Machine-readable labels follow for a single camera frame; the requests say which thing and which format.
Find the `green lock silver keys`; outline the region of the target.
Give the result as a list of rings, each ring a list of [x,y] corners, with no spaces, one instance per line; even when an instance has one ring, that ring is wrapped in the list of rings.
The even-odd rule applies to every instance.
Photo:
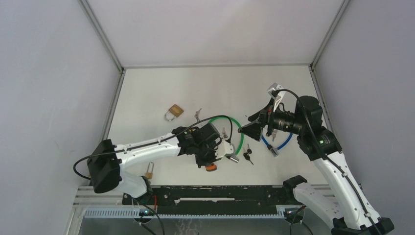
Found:
[[[226,130],[225,130],[224,127],[222,128],[221,137],[222,137],[222,139],[227,139],[228,138],[228,135],[227,135]]]

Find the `orange padlock black keys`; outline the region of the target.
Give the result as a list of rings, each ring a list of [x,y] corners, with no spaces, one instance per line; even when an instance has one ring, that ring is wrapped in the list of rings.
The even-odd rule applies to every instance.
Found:
[[[247,144],[247,148],[243,147],[243,156],[248,162],[254,165],[253,162],[251,161],[251,154],[252,154],[252,150],[250,148],[250,145]]]

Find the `green cable lock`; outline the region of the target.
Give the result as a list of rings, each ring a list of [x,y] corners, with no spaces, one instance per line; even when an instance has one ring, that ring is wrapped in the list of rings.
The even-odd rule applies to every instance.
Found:
[[[230,158],[223,157],[220,160],[228,159],[229,161],[237,164],[237,163],[239,163],[239,160],[240,160],[239,157],[238,157],[238,154],[242,151],[242,147],[243,147],[243,143],[244,143],[244,135],[237,132],[237,129],[239,127],[241,127],[241,124],[236,119],[234,119],[232,117],[229,117],[229,116],[215,117],[215,118],[211,119],[208,123],[214,124],[216,121],[218,121],[220,119],[230,120],[231,123],[232,123],[232,125],[231,125],[232,126],[232,131],[226,132],[227,135],[228,135],[227,139],[222,139],[222,137],[221,137],[222,130],[220,131],[220,143],[223,142],[223,141],[233,143],[234,147],[235,147],[235,150],[236,150],[236,156],[235,157],[230,157]]]

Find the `large brass padlock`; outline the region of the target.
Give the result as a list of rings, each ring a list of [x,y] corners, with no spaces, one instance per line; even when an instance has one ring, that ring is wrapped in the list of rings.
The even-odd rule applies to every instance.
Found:
[[[164,120],[171,122],[174,119],[178,118],[181,114],[184,113],[183,108],[181,108],[179,105],[177,104],[173,104],[168,110],[167,112],[164,114]]]

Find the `small brass padlock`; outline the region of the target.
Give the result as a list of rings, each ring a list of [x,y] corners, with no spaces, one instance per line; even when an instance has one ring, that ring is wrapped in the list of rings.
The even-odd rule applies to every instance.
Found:
[[[145,177],[149,180],[152,179],[153,177],[153,170],[154,170],[154,163],[153,162],[149,162],[149,164],[147,165],[147,170],[145,173]]]

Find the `blue lock silver keys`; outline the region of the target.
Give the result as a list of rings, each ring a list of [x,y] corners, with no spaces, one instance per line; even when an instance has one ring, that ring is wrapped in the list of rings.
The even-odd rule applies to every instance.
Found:
[[[273,130],[273,132],[272,132],[272,141],[275,141],[275,139],[276,139],[276,135],[277,135],[277,130],[275,129],[275,130]]]

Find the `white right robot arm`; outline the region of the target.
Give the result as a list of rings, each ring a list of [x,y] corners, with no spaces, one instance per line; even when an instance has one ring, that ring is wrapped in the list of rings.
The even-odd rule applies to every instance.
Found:
[[[274,130],[297,135],[300,149],[321,172],[333,192],[336,203],[316,192],[300,176],[285,180],[283,199],[301,203],[330,228],[333,235],[386,235],[394,230],[391,219],[381,216],[365,197],[353,177],[342,147],[335,135],[323,126],[323,110],[312,96],[301,96],[294,112],[282,111],[275,100],[248,119],[239,132],[260,141]]]

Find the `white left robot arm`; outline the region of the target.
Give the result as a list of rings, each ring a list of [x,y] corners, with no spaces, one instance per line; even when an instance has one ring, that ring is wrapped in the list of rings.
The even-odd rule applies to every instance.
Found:
[[[178,127],[164,136],[138,143],[114,145],[110,139],[104,140],[87,160],[87,166],[95,193],[118,190],[147,204],[153,198],[148,177],[132,174],[129,168],[158,158],[193,155],[198,167],[212,171],[216,161],[233,153],[231,143],[221,139],[217,129],[208,123],[190,129]]]

